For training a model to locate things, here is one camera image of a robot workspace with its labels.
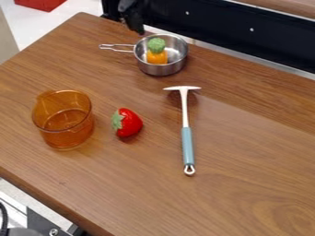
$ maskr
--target blue handle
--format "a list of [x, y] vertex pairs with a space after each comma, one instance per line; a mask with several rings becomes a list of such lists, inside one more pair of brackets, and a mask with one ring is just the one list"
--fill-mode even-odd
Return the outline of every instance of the blue handle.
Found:
[[190, 127], [183, 127], [181, 129], [181, 139], [184, 165], [194, 165], [193, 136]]

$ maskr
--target turner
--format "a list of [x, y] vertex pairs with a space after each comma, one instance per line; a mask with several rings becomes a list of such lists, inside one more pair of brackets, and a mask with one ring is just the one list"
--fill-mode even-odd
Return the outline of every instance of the turner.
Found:
[[164, 88], [164, 90], [178, 90], [181, 94], [181, 109], [182, 109], [182, 155], [184, 162], [184, 173], [187, 175], [194, 175], [194, 156], [193, 156], [193, 137], [192, 129], [189, 126], [188, 112], [187, 112], [187, 95], [189, 90], [201, 89], [196, 86], [175, 86]]

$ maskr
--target small saucepan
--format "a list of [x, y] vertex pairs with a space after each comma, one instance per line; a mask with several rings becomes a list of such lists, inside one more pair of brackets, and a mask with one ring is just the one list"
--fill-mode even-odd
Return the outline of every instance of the small saucepan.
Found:
[[[147, 43], [152, 38], [165, 40], [165, 50], [168, 53], [168, 63], [165, 65], [150, 64], [146, 61]], [[120, 50], [115, 47], [134, 47], [131, 51]], [[188, 45], [185, 40], [170, 34], [154, 34], [144, 37], [136, 45], [132, 44], [101, 44], [100, 49], [113, 50], [122, 53], [134, 53], [139, 68], [152, 76], [168, 76], [179, 72], [186, 63]]]

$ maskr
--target green vegetable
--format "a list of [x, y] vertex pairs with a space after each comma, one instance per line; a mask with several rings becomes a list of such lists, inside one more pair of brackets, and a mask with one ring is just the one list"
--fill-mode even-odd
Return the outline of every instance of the green vegetable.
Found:
[[165, 41], [160, 38], [153, 38], [149, 40], [147, 47], [152, 53], [162, 53], [165, 49]]

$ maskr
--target cable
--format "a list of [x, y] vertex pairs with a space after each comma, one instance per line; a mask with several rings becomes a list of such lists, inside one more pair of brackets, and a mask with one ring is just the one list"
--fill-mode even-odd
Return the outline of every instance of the cable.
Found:
[[5, 205], [0, 202], [0, 209], [2, 211], [2, 226], [0, 229], [0, 236], [6, 236], [7, 234], [7, 225], [8, 225], [8, 215]]

